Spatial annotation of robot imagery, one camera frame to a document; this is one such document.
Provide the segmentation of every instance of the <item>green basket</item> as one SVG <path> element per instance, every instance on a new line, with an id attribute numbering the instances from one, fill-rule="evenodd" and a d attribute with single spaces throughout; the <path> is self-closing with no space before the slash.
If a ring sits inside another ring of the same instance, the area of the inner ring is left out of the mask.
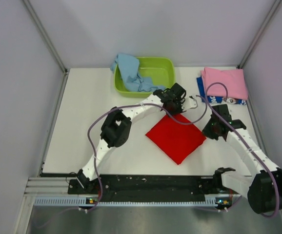
<path id="1" fill-rule="evenodd" d="M 154 85 L 164 85 L 171 88 L 176 82 L 174 64 L 170 59 L 160 57 L 137 57 L 140 61 L 139 72 L 143 77 L 151 77 Z M 121 79 L 121 72 L 116 66 L 114 72 L 114 86 L 124 97 L 146 98 L 151 92 L 130 92 L 125 88 Z"/>

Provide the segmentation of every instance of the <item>red folded cloth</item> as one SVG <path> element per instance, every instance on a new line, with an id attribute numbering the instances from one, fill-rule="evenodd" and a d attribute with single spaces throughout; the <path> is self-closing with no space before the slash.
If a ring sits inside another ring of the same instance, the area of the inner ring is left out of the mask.
<path id="1" fill-rule="evenodd" d="M 190 121 L 182 115 L 174 118 L 180 122 Z M 193 124 L 182 125 L 165 115 L 147 134 L 161 150 L 178 165 L 205 141 L 206 137 Z"/>

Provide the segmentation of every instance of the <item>white tabletop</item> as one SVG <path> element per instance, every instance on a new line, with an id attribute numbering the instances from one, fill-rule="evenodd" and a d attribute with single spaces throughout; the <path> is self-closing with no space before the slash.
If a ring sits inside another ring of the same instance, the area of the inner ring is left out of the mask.
<path id="1" fill-rule="evenodd" d="M 187 96 L 199 94 L 196 77 L 203 67 L 178 67 L 176 81 Z M 218 67 L 221 70 L 234 67 Z M 87 130 L 94 120 L 114 106 L 131 105 L 140 98 L 125 98 L 114 89 L 113 74 L 109 68 L 71 69 L 59 115 L 47 152 L 44 173 L 78 172 L 91 157 L 93 150 L 87 138 Z M 247 106 L 229 104 L 233 119 L 240 119 L 247 126 L 256 141 Z M 191 121 L 201 116 L 205 104 L 199 100 L 199 107 L 183 115 Z M 210 119 L 211 111 L 196 123 L 202 130 Z M 99 168 L 101 174 L 141 175 L 212 175 L 219 167 L 232 167 L 243 175 L 250 175 L 236 152 L 219 139 L 207 139 L 180 165 L 172 161 L 145 134 L 164 116 L 164 112 L 152 114 L 140 120 L 131 128 L 128 141 L 117 148 Z M 92 130 L 91 136 L 97 145 L 103 120 Z"/>

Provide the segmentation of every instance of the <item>folded pink towel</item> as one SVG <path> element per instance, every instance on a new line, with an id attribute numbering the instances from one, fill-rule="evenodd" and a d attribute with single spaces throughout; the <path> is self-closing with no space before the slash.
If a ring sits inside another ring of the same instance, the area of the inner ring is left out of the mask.
<path id="1" fill-rule="evenodd" d="M 237 98 L 242 100 L 248 99 L 247 88 L 244 81 L 243 69 L 221 71 L 218 69 L 205 67 L 201 71 L 204 89 L 215 82 L 223 83 L 228 89 L 229 98 Z M 225 89 L 221 85 L 214 85 L 209 88 L 208 96 L 225 97 Z"/>

